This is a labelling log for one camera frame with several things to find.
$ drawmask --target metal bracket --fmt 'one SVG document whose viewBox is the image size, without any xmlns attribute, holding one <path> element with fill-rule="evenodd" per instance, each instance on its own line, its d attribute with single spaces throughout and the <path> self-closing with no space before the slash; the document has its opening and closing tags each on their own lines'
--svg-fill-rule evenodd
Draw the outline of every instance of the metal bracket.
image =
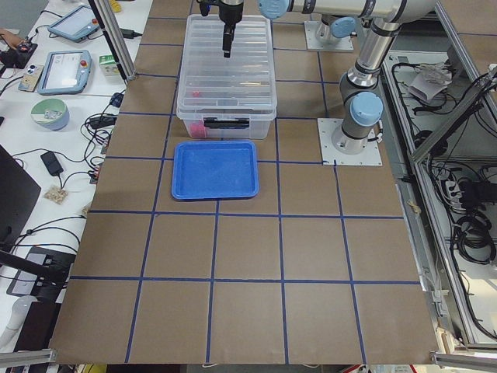
<svg viewBox="0 0 497 373">
<path fill-rule="evenodd" d="M 476 369 L 479 371 L 497 371 L 497 359 L 467 355 L 448 355 L 435 353 L 432 360 L 440 367 Z"/>
<path fill-rule="evenodd" d="M 341 126 L 343 119 L 319 118 L 319 141 L 321 143 L 321 156 L 323 165 L 341 166 L 382 166 L 380 150 L 376 141 L 368 142 L 364 151 L 358 155 L 347 155 L 337 150 L 332 143 L 333 131 Z M 375 138 L 371 130 L 370 138 Z"/>
<path fill-rule="evenodd" d="M 0 368 L 44 364 L 55 361 L 55 350 L 23 351 L 0 354 Z"/>
<path fill-rule="evenodd" d="M 305 40 L 308 43 L 310 51 L 329 51 L 329 52 L 353 52 L 354 46 L 351 37 L 344 37 L 337 44 L 323 44 L 316 39 L 316 29 L 321 21 L 305 21 Z"/>
</svg>

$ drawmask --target monitor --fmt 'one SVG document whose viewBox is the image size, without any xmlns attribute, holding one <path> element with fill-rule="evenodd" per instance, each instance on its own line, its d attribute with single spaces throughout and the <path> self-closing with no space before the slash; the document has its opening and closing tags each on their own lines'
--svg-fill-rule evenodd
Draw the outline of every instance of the monitor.
<svg viewBox="0 0 497 373">
<path fill-rule="evenodd" d="M 36 205 L 41 188 L 0 145 L 0 249 L 10 251 Z"/>
</svg>

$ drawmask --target small container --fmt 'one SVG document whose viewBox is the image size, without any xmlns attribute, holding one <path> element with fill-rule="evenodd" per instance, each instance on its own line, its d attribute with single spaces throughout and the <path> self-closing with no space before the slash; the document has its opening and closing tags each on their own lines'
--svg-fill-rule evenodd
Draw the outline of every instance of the small container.
<svg viewBox="0 0 497 373">
<path fill-rule="evenodd" d="M 217 15 L 188 17 L 176 115 L 192 138 L 265 138 L 277 105 L 270 21 L 243 16 L 230 58 L 223 28 Z"/>
<path fill-rule="evenodd" d="M 69 110 L 61 99 L 44 99 L 31 110 L 31 117 L 41 127 L 59 131 L 69 123 Z"/>
<path fill-rule="evenodd" d="M 171 187 L 174 198 L 250 198 L 258 192 L 253 142 L 187 141 L 176 146 Z"/>
</svg>

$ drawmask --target electronic device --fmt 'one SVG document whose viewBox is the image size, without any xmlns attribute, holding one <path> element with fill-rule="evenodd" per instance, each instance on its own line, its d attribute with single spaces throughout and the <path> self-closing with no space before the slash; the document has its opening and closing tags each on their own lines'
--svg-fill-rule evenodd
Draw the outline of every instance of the electronic device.
<svg viewBox="0 0 497 373">
<path fill-rule="evenodd" d="M 92 56 L 87 50 L 50 52 L 38 85 L 38 93 L 80 93 L 88 82 L 91 67 Z"/>
<path fill-rule="evenodd" d="M 41 160 L 43 161 L 45 167 L 47 167 L 47 171 L 52 176 L 59 176 L 63 173 L 64 169 L 61 166 L 61 163 L 58 161 L 54 152 L 46 152 L 40 155 Z"/>
<path fill-rule="evenodd" d="M 38 44 L 23 41 L 16 48 L 9 48 L 7 51 L 0 51 L 0 62 L 4 68 L 25 68 Z"/>
<path fill-rule="evenodd" d="M 87 5 L 78 8 L 48 27 L 48 31 L 79 43 L 100 28 L 92 9 Z"/>
<path fill-rule="evenodd" d="M 0 249 L 10 251 L 36 205 L 41 188 L 0 146 Z"/>
<path fill-rule="evenodd" d="M 21 82 L 19 83 L 18 90 L 26 92 L 34 92 L 36 84 L 40 80 L 41 73 L 43 72 L 42 64 L 32 64 L 24 74 Z"/>
</svg>

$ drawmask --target white box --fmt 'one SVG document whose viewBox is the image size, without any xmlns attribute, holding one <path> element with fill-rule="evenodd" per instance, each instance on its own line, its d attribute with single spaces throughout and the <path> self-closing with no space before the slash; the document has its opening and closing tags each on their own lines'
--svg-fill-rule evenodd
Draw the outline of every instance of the white box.
<svg viewBox="0 0 497 373">
<path fill-rule="evenodd" d="M 223 28 L 217 15 L 188 17 L 176 115 L 192 138 L 265 138 L 277 104 L 271 24 L 243 16 L 230 58 Z"/>
</svg>

